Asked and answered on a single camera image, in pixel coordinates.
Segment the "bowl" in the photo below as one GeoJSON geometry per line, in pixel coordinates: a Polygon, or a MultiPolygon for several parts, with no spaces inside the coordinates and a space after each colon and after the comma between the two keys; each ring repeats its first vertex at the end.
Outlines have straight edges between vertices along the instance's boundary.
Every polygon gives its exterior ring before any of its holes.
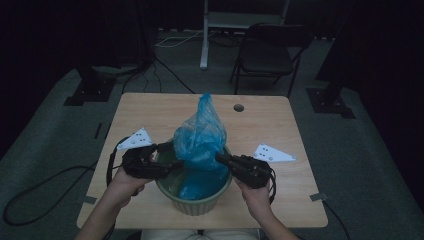
{"type": "MultiPolygon", "coordinates": [[[[227,147],[224,147],[224,152],[229,153],[227,147]]],[[[172,150],[156,154],[155,159],[160,163],[172,163],[175,162],[177,158],[175,157],[175,152],[172,150]]],[[[225,192],[225,190],[227,190],[231,183],[232,176],[230,172],[228,172],[225,184],[215,194],[199,200],[186,200],[180,198],[178,195],[181,184],[183,183],[188,171],[193,170],[187,170],[186,168],[173,170],[168,177],[156,180],[156,184],[160,191],[171,199],[174,207],[180,212],[190,216],[206,214],[214,208],[219,197],[225,192]]]]}

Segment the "wire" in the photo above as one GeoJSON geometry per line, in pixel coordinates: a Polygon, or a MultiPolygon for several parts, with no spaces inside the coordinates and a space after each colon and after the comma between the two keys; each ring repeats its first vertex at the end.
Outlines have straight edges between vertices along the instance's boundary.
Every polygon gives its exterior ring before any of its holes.
{"type": "Polygon", "coordinates": [[[115,162],[115,157],[116,157],[116,152],[118,151],[118,145],[123,143],[125,140],[127,140],[129,137],[124,137],[123,139],[121,139],[115,146],[115,148],[113,149],[113,152],[109,155],[109,162],[107,165],[107,170],[106,170],[106,185],[109,186],[109,184],[112,182],[112,169],[115,169],[113,167],[113,164],[115,162]]]}
{"type": "Polygon", "coordinates": [[[350,235],[349,235],[349,232],[347,231],[347,228],[346,228],[346,226],[344,225],[344,223],[343,223],[343,221],[342,221],[342,219],[339,217],[339,215],[337,215],[336,214],[336,212],[328,205],[328,203],[324,200],[324,201],[322,201],[322,203],[324,204],[324,206],[326,206],[327,208],[328,208],[328,210],[330,210],[330,212],[331,213],[333,213],[333,215],[337,218],[337,221],[339,221],[339,223],[340,223],[340,225],[342,226],[342,228],[343,228],[343,231],[344,231],[344,233],[345,233],[345,235],[346,235],[346,238],[348,239],[348,240],[351,240],[351,238],[350,238],[350,235]]]}
{"type": "Polygon", "coordinates": [[[143,78],[146,79],[146,84],[144,85],[144,88],[143,88],[143,92],[145,93],[147,86],[149,86],[149,79],[146,78],[146,76],[144,74],[143,74],[143,78]]]}
{"type": "Polygon", "coordinates": [[[300,240],[306,240],[306,239],[302,238],[302,237],[301,237],[301,236],[299,236],[299,235],[296,235],[296,237],[298,237],[300,240]]]}
{"type": "Polygon", "coordinates": [[[233,2],[234,2],[234,0],[225,1],[224,5],[221,6],[221,9],[219,11],[220,12],[223,12],[223,11],[226,11],[226,10],[231,11],[231,9],[233,8],[233,2]]]}
{"type": "Polygon", "coordinates": [[[106,236],[104,236],[103,240],[108,240],[112,236],[113,231],[115,230],[115,224],[116,224],[116,221],[113,223],[112,227],[106,233],[106,236]]]}
{"type": "Polygon", "coordinates": [[[220,36],[223,36],[224,38],[231,40],[231,44],[220,43],[220,42],[212,40],[213,38],[209,39],[209,43],[217,45],[218,47],[225,47],[225,48],[234,48],[240,45],[240,40],[237,39],[236,36],[231,36],[230,34],[225,33],[223,31],[221,31],[220,36]]]}
{"type": "Polygon", "coordinates": [[[184,240],[188,240],[188,239],[190,239],[190,238],[192,238],[192,237],[194,237],[194,236],[198,237],[198,236],[199,236],[199,234],[197,234],[197,233],[193,233],[192,235],[190,235],[190,236],[188,236],[188,237],[184,238],[184,240]]]}
{"type": "Polygon", "coordinates": [[[153,66],[155,67],[155,69],[153,70],[153,75],[155,75],[155,77],[158,79],[158,81],[159,81],[159,92],[162,93],[162,82],[160,81],[160,77],[156,73],[156,70],[157,70],[156,64],[153,63],[153,66]]]}
{"type": "Polygon", "coordinates": [[[155,56],[156,61],[158,61],[162,66],[164,66],[166,69],[168,69],[168,71],[170,73],[172,73],[175,78],[177,78],[177,80],[187,89],[189,90],[191,93],[196,94],[193,90],[191,90],[168,66],[166,66],[161,60],[159,60],[156,56],[155,56]]]}
{"type": "Polygon", "coordinates": [[[34,223],[42,218],[44,218],[47,214],[49,214],[64,198],[65,196],[71,191],[71,189],[77,184],[77,182],[88,172],[88,171],[94,171],[94,165],[97,164],[98,161],[95,161],[94,163],[92,163],[89,167],[87,166],[74,166],[74,167],[70,167],[67,168],[65,170],[62,170],[58,173],[56,173],[55,175],[47,178],[46,180],[35,184],[31,187],[29,187],[28,189],[18,193],[17,195],[15,195],[12,199],[9,200],[9,202],[7,202],[6,206],[4,207],[3,210],[3,220],[5,223],[7,223],[8,225],[11,226],[25,226],[25,225],[29,225],[31,223],[34,223]],[[76,169],[85,169],[83,173],[81,173],[78,178],[71,184],[71,186],[65,191],[65,193],[59,197],[59,199],[49,208],[47,209],[47,211],[45,211],[44,213],[42,213],[41,215],[39,215],[38,217],[35,217],[33,219],[27,220],[27,221],[23,221],[23,222],[14,222],[12,220],[10,220],[9,218],[9,209],[14,205],[14,203],[19,200],[20,198],[22,198],[24,195],[36,190],[37,188],[41,187],[42,185],[46,184],[47,182],[51,181],[53,178],[71,171],[71,170],[76,170],[76,169]]]}
{"type": "Polygon", "coordinates": [[[270,175],[270,177],[271,177],[271,181],[272,181],[272,186],[269,189],[269,191],[271,192],[271,190],[272,190],[272,194],[269,197],[269,204],[272,204],[272,202],[274,201],[274,198],[275,198],[275,194],[277,192],[277,183],[275,181],[275,171],[272,168],[271,168],[271,170],[272,170],[272,174],[270,175]]]}
{"type": "Polygon", "coordinates": [[[183,44],[184,42],[186,42],[186,41],[188,41],[188,40],[190,40],[192,38],[197,37],[197,35],[199,35],[200,33],[202,33],[202,31],[199,31],[199,32],[197,32],[196,34],[194,34],[193,36],[190,36],[190,37],[169,37],[169,38],[166,38],[166,39],[160,41],[159,43],[155,44],[155,47],[163,47],[163,48],[177,47],[177,46],[183,44]],[[164,42],[166,42],[168,40],[171,40],[171,39],[184,39],[184,40],[181,41],[181,42],[179,42],[179,43],[177,43],[177,44],[174,44],[174,45],[168,45],[168,46],[161,45],[162,43],[164,43],[164,42]]]}
{"type": "Polygon", "coordinates": [[[124,86],[122,86],[122,90],[121,90],[121,94],[124,94],[125,93],[125,87],[127,86],[127,84],[128,84],[128,82],[133,78],[133,77],[135,77],[137,74],[139,74],[140,73],[140,71],[135,71],[133,74],[131,74],[128,78],[127,78],[127,80],[125,80],[125,82],[124,82],[124,86]]]}

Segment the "wooden table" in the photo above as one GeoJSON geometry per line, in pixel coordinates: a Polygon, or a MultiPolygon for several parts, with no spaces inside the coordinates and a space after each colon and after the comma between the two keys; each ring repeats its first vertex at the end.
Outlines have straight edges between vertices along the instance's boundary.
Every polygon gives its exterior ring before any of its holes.
{"type": "MultiPolygon", "coordinates": [[[[117,142],[145,127],[155,143],[168,141],[175,130],[197,111],[201,95],[126,93],[122,96],[101,153],[87,197],[97,199],[106,189],[109,154],[117,142]]],[[[310,195],[318,188],[306,155],[290,103],[280,96],[212,95],[214,107],[227,130],[227,147],[233,155],[252,156],[261,142],[295,155],[296,161],[270,163],[277,176],[275,215],[288,227],[324,227],[328,220],[320,201],[310,195]],[[235,104],[244,106],[236,112],[235,104]]],[[[118,152],[115,165],[122,161],[118,152]]],[[[81,227],[94,208],[84,203],[77,221],[81,227]]],[[[241,191],[231,183],[214,209],[201,216],[179,212],[154,182],[123,208],[116,228],[120,229],[219,229],[257,228],[249,215],[241,191]]]]}

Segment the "blue plastic bag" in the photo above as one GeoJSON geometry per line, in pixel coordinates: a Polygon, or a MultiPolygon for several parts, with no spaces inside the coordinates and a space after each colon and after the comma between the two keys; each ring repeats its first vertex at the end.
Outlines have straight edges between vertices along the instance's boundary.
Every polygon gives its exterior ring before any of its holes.
{"type": "Polygon", "coordinates": [[[197,112],[174,133],[174,149],[178,159],[188,168],[217,170],[223,165],[215,153],[223,153],[227,131],[218,117],[209,93],[199,100],[197,112]]]}
{"type": "Polygon", "coordinates": [[[175,156],[184,160],[186,176],[179,197],[199,200],[212,196],[226,183],[228,168],[215,160],[223,153],[227,131],[218,117],[210,94],[204,94],[196,114],[186,120],[174,134],[175,156]]]}

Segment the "round hole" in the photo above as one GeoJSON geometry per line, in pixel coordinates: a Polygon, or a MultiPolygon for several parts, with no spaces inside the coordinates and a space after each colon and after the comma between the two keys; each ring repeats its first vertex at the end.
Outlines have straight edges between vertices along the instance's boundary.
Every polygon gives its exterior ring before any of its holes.
{"type": "Polygon", "coordinates": [[[236,112],[243,112],[244,111],[244,106],[241,105],[241,104],[236,104],[236,105],[234,105],[234,110],[236,112]]]}

